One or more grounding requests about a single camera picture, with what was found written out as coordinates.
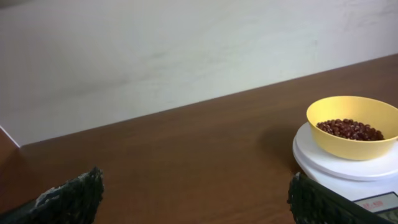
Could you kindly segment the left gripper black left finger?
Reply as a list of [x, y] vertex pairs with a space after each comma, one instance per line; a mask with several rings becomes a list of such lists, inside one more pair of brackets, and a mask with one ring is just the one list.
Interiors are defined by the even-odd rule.
[[103, 192], [103, 171], [94, 167], [2, 213], [1, 224], [92, 224]]

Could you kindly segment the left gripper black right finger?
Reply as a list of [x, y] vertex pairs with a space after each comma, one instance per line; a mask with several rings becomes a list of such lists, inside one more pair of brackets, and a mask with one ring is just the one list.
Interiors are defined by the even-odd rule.
[[297, 224], [394, 224], [395, 213], [373, 213], [334, 191], [296, 173], [287, 203]]

